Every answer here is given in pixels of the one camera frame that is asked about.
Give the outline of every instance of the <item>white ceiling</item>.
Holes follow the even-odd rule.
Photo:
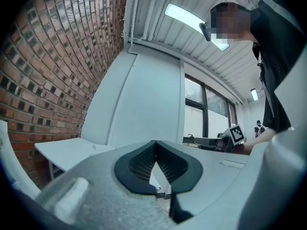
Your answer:
[[[207,42],[199,32],[164,15],[167,4],[172,3],[210,22],[210,9],[223,1],[236,1],[248,9],[255,8],[258,2],[258,0],[156,0],[145,38],[147,38],[146,41],[160,42],[177,49],[181,54],[193,58],[202,66],[209,67],[239,97],[250,102],[252,101],[250,90],[253,88],[260,90],[261,87],[252,43],[230,43],[230,47],[222,52],[213,43]],[[143,36],[150,2],[151,0],[139,0],[134,37]],[[151,30],[154,32],[152,40],[148,38]],[[263,91],[259,93],[259,97],[262,96],[264,96]]]

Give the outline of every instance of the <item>brick wall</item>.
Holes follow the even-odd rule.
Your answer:
[[[15,154],[42,188],[36,142],[80,136],[101,80],[123,47],[126,0],[29,0],[0,55],[0,118]]]

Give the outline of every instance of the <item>fluorescent light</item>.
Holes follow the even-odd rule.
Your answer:
[[[251,91],[251,94],[252,94],[252,96],[254,98],[254,101],[258,100],[258,95],[257,95],[256,89],[252,89],[250,91]]]
[[[192,27],[193,29],[202,34],[199,24],[205,23],[205,21],[198,18],[196,15],[190,13],[189,11],[186,11],[181,7],[169,3],[166,7],[164,14],[183,22],[184,24]],[[211,34],[211,42],[213,42],[222,51],[229,47],[229,44],[223,43],[222,39],[217,39],[216,34]]]

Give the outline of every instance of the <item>window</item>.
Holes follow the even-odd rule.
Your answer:
[[[217,138],[219,133],[229,128],[226,100],[206,89],[208,105],[208,137]]]
[[[203,83],[192,79],[185,78],[185,124],[184,137],[193,135],[194,137],[206,137],[206,106],[203,104],[206,101]]]
[[[185,78],[186,98],[202,104],[201,85]]]
[[[216,95],[215,93],[213,93],[208,89],[206,89],[206,96],[207,96],[208,110],[223,115],[224,117],[228,117],[227,105],[224,99],[222,99],[220,96]]]
[[[230,124],[231,127],[237,124],[235,105],[229,103]]]
[[[237,124],[235,105],[204,83],[186,75],[184,137],[216,138]]]

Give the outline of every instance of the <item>hand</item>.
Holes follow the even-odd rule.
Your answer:
[[[235,145],[233,153],[249,155],[253,147],[247,143]]]

